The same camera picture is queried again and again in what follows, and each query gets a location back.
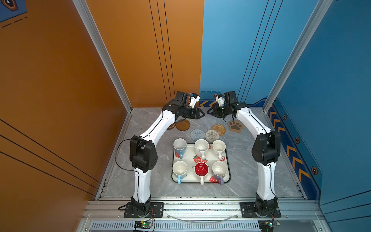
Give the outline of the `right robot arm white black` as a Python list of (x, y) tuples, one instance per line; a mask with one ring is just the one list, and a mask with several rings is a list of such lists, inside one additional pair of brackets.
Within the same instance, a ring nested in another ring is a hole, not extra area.
[(281, 217), (279, 199), (275, 193), (275, 167), (281, 154), (281, 134), (261, 122), (251, 108), (239, 102), (234, 91), (214, 94), (216, 103), (207, 111), (216, 118), (232, 115), (254, 136), (252, 157), (258, 164), (258, 190), (253, 212), (260, 217)]

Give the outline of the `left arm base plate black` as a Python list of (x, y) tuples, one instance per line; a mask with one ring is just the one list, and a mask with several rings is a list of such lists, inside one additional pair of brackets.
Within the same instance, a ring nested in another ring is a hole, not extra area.
[(150, 202), (147, 204), (128, 203), (125, 208), (124, 218), (162, 218), (164, 211), (163, 202)]

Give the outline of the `grey woven rope coaster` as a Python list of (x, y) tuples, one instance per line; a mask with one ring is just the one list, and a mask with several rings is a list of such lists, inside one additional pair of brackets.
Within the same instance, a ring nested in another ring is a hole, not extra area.
[(190, 138), (194, 141), (205, 139), (205, 132), (200, 129), (194, 129), (190, 133)]

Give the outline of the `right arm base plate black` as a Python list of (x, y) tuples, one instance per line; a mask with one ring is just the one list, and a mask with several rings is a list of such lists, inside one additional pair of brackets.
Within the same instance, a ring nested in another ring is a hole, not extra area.
[(281, 218), (282, 214), (279, 207), (264, 208), (256, 202), (241, 202), (240, 210), (244, 218)]

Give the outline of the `dark brown wooden round coaster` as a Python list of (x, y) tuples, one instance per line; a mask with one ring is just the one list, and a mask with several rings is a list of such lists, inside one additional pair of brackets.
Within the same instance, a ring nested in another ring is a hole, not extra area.
[(173, 123), (171, 126), (168, 127), (167, 130), (172, 130), (172, 129), (174, 129), (175, 127), (176, 127), (176, 123)]

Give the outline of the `light brown wooden round coaster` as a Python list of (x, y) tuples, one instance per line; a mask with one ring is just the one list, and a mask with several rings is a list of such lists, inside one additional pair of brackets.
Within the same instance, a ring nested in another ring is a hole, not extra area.
[(187, 131), (190, 128), (190, 122), (186, 119), (176, 123), (176, 128), (179, 131)]

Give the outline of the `multicolour woven rope coaster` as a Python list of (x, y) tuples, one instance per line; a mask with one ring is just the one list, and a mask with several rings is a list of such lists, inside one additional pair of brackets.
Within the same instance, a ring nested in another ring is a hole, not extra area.
[(208, 130), (205, 133), (205, 139), (208, 141), (208, 143), (213, 143), (214, 141), (219, 140), (219, 138), (220, 135), (216, 130)]

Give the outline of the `paw shaped wooden coaster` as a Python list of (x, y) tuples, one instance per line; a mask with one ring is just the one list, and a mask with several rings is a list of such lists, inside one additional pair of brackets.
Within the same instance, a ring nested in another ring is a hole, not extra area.
[(228, 128), (229, 128), (229, 131), (231, 132), (241, 133), (241, 131), (244, 128), (244, 125), (240, 121), (235, 120), (235, 121), (228, 123)]

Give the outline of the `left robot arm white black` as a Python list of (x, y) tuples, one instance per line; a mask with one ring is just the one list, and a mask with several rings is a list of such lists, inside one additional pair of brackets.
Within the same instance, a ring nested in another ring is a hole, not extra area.
[(150, 179), (158, 160), (157, 143), (179, 117), (200, 119), (205, 116), (196, 107), (199, 100), (200, 96), (196, 93), (177, 92), (175, 98), (162, 107), (155, 122), (140, 136), (131, 138), (129, 160), (134, 168), (135, 187), (130, 206), (136, 214), (146, 216), (150, 212)]

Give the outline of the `woven rattan round coaster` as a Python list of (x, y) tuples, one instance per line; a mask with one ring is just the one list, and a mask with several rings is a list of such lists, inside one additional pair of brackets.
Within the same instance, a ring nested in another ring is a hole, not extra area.
[(211, 128), (219, 133), (219, 136), (223, 136), (226, 133), (226, 128), (221, 124), (215, 124)]

